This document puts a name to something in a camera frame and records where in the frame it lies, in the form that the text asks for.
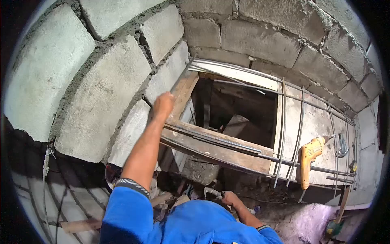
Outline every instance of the power drill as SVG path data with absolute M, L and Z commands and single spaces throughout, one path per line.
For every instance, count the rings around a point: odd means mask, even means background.
M 309 187 L 309 172 L 311 169 L 311 163 L 315 162 L 316 158 L 322 154 L 325 143 L 332 139 L 333 136 L 334 135 L 325 135 L 322 137 L 316 137 L 301 147 L 301 187 L 303 194 L 299 202 L 302 201 L 303 195 Z

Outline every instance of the hand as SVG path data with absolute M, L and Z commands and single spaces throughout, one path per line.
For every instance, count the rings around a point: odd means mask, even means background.
M 170 92 L 167 91 L 159 95 L 153 105 L 154 119 L 165 122 L 172 112 L 174 104 L 175 96 Z
M 242 201 L 237 197 L 237 195 L 232 191 L 223 191 L 222 202 L 228 206 L 237 206 L 242 204 Z

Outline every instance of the dark opening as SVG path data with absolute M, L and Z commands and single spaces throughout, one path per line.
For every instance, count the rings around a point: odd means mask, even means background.
M 191 95 L 196 125 L 273 148 L 277 95 L 215 80 L 225 77 L 199 72 Z

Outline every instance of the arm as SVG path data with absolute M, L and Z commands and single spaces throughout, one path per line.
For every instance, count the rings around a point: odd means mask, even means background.
M 123 178 L 134 180 L 148 191 L 157 162 L 161 132 L 174 101 L 175 97 L 169 92 L 157 97 L 153 105 L 153 120 L 134 145 L 123 168 Z
M 249 212 L 244 203 L 231 191 L 223 191 L 222 202 L 226 205 L 233 206 L 236 210 L 240 222 L 252 226 L 254 228 L 259 228 L 264 225 L 258 218 Z
M 234 207 L 241 223 L 256 228 L 259 234 L 264 236 L 270 243 L 283 243 L 278 234 L 269 225 L 264 224 L 249 212 L 244 203 L 237 197 L 236 194 L 231 191 L 223 191 L 222 194 L 222 202 L 226 205 Z
M 164 93 L 153 106 L 154 117 L 134 145 L 122 179 L 112 190 L 100 230 L 100 243 L 143 243 L 153 228 L 148 191 L 157 162 L 160 135 L 174 97 Z

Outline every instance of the man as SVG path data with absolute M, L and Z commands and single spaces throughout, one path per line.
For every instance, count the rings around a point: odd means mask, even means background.
M 153 120 L 135 144 L 111 193 L 100 243 L 282 243 L 276 232 L 253 216 L 233 192 L 225 192 L 222 202 L 233 206 L 240 223 L 217 203 L 193 200 L 175 206 L 163 221 L 153 224 L 147 189 L 174 100 L 169 92 L 156 99 Z

